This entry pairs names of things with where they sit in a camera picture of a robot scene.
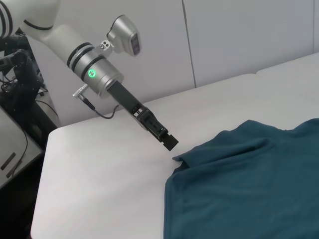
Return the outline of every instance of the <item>teal t-shirt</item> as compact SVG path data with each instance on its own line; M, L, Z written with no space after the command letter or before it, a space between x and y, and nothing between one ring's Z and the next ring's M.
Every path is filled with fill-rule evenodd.
M165 239L319 239L319 119L247 121L175 160Z

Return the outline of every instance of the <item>white table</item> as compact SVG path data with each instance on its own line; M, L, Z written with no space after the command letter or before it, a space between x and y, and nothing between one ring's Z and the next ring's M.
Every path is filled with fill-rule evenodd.
M54 131L33 239L162 239L171 158L246 120L293 129L319 117L319 55L146 104L180 143L168 152L125 112Z

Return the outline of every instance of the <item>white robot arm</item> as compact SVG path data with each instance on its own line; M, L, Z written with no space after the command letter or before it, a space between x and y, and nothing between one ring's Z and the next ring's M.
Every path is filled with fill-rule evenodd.
M131 56L140 53L140 36L135 25L125 15L119 16L107 34L108 40L94 47L68 25L53 29L59 7L60 0L0 0L0 38L10 36L20 27L49 47L85 83L75 97L95 110L82 95L87 87L101 98L111 95L144 129L172 150L178 141L122 86L123 75L107 60L112 51L124 51Z

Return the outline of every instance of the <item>gray surface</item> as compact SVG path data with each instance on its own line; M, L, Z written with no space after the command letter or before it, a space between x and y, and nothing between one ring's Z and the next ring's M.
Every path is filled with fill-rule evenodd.
M0 165L2 166L9 156L15 152L16 156L2 171L0 170L0 186L8 179L6 175L15 167L21 158L26 146L22 130L11 120L11 118L0 108ZM21 165L15 173L41 153L41 149L28 137L28 148L22 159Z
M293 129L319 117L318 65L315 54L147 103L180 141L171 152L125 111L54 131L32 238L162 239L171 158L246 120Z
M313 53L314 0L184 3L197 86Z
M126 14L141 34L142 51L136 58L112 54L110 62L125 76L124 86L142 102L194 88L181 1L171 0L64 0L55 26L69 24L94 45L106 39L113 21ZM83 82L49 49L30 41L62 125L95 117L72 97ZM102 114L116 105L91 90L87 98Z
M55 106L53 105L52 99L50 97L50 93L44 93L44 96L38 95L36 97L36 100L46 102L56 111ZM43 104L41 102L36 102L36 103L49 116L49 118L53 121L53 123L57 127L61 127L61 122L59 120L59 117L53 112L53 110L49 106L47 106L46 104Z

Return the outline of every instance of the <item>green status light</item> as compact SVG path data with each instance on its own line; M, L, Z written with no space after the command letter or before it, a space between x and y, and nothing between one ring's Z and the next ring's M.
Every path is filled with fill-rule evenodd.
M93 78L96 76L96 71L94 69L91 69L89 70L88 74L89 74L89 77Z

